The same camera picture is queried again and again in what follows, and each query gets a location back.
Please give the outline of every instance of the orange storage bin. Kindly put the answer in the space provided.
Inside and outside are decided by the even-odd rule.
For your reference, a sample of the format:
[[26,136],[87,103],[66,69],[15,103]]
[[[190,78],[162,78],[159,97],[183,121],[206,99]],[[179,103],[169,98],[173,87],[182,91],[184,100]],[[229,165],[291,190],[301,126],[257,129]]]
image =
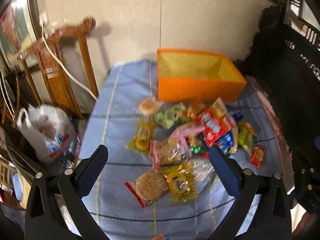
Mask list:
[[160,49],[157,53],[158,97],[171,103],[234,102],[246,85],[225,55],[193,50]]

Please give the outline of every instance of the beige wall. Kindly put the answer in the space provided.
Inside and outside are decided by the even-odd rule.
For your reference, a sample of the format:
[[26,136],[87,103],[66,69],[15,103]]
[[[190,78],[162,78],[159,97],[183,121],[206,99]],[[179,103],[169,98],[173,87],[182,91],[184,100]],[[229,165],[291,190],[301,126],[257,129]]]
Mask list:
[[[161,47],[192,48],[244,58],[267,0],[37,0],[48,30],[93,16],[88,47],[98,88],[117,62],[156,58]],[[85,82],[77,44],[64,47],[66,67]],[[83,109],[86,92],[76,92]]]

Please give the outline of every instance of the small red packet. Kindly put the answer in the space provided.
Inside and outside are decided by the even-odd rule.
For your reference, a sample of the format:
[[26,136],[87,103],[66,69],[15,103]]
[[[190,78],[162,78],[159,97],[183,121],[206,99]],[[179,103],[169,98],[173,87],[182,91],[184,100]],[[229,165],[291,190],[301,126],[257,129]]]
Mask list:
[[210,148],[216,140],[236,126],[236,121],[228,113],[221,98],[218,98],[212,106],[203,111],[196,120],[205,126],[202,132],[203,140]]
[[250,162],[257,168],[262,169],[262,161],[265,152],[266,150],[259,146],[253,147]]

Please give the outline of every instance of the metal screw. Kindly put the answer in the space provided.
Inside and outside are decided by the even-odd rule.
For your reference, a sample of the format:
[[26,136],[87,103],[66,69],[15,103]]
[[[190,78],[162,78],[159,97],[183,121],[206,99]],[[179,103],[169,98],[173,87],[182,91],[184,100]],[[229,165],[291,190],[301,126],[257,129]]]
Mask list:
[[243,170],[243,173],[244,173],[245,175],[250,176],[250,175],[252,175],[252,170],[250,170],[250,169],[244,169],[244,170]]
[[281,175],[279,174],[279,173],[275,173],[275,174],[273,174],[273,176],[276,178],[276,179],[281,179]]
[[72,173],[73,173],[73,169],[66,169],[64,171],[64,174],[66,174],[66,175],[71,175]]
[[42,172],[38,172],[37,174],[36,174],[36,179],[39,179],[39,178],[41,178],[42,177]]

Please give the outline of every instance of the blue snack package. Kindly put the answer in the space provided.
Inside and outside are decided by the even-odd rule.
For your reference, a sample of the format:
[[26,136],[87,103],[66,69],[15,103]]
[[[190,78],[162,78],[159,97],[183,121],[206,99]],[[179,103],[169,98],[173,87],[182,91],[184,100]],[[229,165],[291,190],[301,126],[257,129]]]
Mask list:
[[232,131],[230,130],[225,135],[221,136],[217,141],[217,145],[223,152],[227,151],[230,147],[233,147]]
[[239,122],[244,117],[239,109],[227,107],[227,110],[236,122]]

